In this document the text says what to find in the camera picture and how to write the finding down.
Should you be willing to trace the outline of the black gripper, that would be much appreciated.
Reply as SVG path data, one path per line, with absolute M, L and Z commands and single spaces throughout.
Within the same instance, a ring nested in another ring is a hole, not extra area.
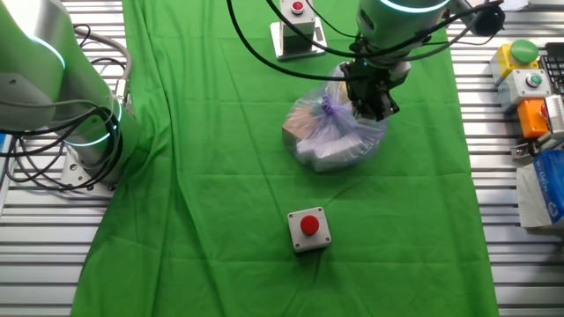
M 367 92 L 373 92 L 368 99 L 368 114 L 377 122 L 385 120 L 399 111 L 389 90 L 401 85 L 411 70 L 408 62 L 392 63 L 375 67 L 367 61 L 349 61 L 341 64 L 345 76 L 347 93 L 351 96 L 352 114 L 365 116 L 363 99 Z

